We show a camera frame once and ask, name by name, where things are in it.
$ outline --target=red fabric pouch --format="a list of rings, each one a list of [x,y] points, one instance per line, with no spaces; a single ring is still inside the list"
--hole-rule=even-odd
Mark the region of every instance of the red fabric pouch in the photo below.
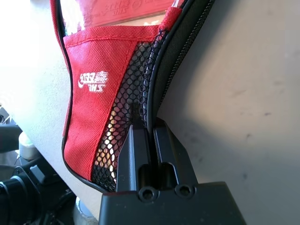
[[[62,37],[58,8],[55,0],[50,3],[71,80],[64,161],[82,181],[96,184],[101,191],[114,191],[118,155],[134,117],[133,105],[147,95],[155,55],[181,9],[170,7],[160,25],[92,27]]]

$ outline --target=red stitching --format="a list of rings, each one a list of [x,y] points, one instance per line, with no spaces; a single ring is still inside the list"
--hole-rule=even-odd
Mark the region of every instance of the red stitching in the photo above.
[[[147,39],[154,39],[155,36],[149,36],[149,37],[135,37],[135,36],[98,36],[98,37],[91,37],[91,38],[88,38],[88,39],[85,39],[83,41],[80,41],[80,42],[77,42],[75,44],[71,44],[71,45],[68,45],[66,44],[65,45],[65,48],[70,48],[70,47],[74,47],[74,46],[78,46],[78,45],[81,45],[85,42],[89,42],[89,41],[100,41],[100,40],[110,40],[110,39],[113,39],[113,40],[124,40],[124,41],[145,41]]]

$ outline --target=white logo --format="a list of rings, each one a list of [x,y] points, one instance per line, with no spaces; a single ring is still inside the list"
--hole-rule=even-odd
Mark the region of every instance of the white logo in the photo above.
[[[80,74],[78,87],[83,88],[86,84],[90,92],[102,92],[108,80],[108,72],[84,73]]]

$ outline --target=zipper track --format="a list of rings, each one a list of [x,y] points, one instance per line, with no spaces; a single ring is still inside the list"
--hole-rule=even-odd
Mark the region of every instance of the zipper track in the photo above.
[[[197,21],[195,27],[193,28],[191,34],[189,35],[186,43],[184,44],[184,46],[183,46],[183,48],[182,48],[182,50],[181,50],[181,52],[180,52],[180,54],[179,54],[179,56],[178,56],[175,64],[174,64],[172,72],[169,75],[169,78],[168,78],[167,84],[165,86],[165,90],[164,90],[164,93],[163,93],[162,98],[160,100],[159,106],[161,106],[161,104],[162,104],[162,102],[163,102],[163,100],[165,98],[165,95],[166,95],[166,93],[167,93],[167,91],[168,91],[168,89],[170,87],[170,84],[172,82],[172,79],[173,79],[174,75],[176,74],[179,66],[181,65],[183,59],[185,58],[185,56],[188,53],[190,47],[192,46],[193,42],[195,41],[195,39],[196,39],[196,37],[197,37],[197,35],[198,35],[201,27],[203,26],[203,24],[204,24],[204,22],[205,22],[205,20],[206,20],[206,18],[208,16],[208,14],[209,14],[209,12],[210,12],[210,9],[211,9],[214,1],[215,0],[210,0],[209,1],[209,3],[207,4],[205,10],[203,11],[203,13],[201,14],[199,20]]]

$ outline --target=black mesh pocket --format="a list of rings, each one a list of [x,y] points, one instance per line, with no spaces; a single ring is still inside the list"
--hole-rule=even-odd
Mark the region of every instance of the black mesh pocket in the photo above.
[[[146,116],[149,81],[164,33],[160,31],[153,43],[136,46],[99,142],[91,180],[109,192],[116,190],[118,157],[133,122],[133,103],[141,105],[143,120]]]

